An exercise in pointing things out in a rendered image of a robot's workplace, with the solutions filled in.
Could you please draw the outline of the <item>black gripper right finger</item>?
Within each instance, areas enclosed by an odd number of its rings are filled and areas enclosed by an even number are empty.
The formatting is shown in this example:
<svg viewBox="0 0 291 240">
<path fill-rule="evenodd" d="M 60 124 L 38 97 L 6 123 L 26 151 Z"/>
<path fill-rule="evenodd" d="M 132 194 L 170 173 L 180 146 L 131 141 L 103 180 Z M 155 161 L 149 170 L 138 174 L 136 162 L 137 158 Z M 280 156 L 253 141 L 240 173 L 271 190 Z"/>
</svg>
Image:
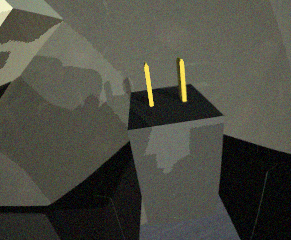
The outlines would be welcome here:
<svg viewBox="0 0 291 240">
<path fill-rule="evenodd" d="M 240 240 L 291 240 L 291 155 L 222 136 L 218 195 Z"/>
</svg>

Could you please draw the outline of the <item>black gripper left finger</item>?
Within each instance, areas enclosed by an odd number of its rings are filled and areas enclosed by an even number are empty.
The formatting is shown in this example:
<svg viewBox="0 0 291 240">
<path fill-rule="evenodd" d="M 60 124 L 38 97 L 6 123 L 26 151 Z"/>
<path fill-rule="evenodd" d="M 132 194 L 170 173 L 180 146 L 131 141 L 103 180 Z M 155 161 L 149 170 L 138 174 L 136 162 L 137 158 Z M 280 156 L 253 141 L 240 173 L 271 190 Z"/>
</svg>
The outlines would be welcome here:
<svg viewBox="0 0 291 240">
<path fill-rule="evenodd" d="M 138 240 L 141 199 L 128 141 L 53 204 L 0 205 L 0 240 Z"/>
</svg>

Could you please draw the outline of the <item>two-prong plug with yellow prongs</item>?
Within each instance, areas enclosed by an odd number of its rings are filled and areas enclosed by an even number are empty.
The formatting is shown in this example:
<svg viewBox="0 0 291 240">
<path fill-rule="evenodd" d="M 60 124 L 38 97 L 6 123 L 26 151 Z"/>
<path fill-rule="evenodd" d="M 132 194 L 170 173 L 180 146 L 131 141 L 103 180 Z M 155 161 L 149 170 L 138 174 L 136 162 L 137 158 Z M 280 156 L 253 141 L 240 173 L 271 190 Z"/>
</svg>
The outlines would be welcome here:
<svg viewBox="0 0 291 240">
<path fill-rule="evenodd" d="M 178 85 L 130 92 L 128 135 L 150 225 L 217 213 L 224 115 L 192 85 L 176 59 Z"/>
</svg>

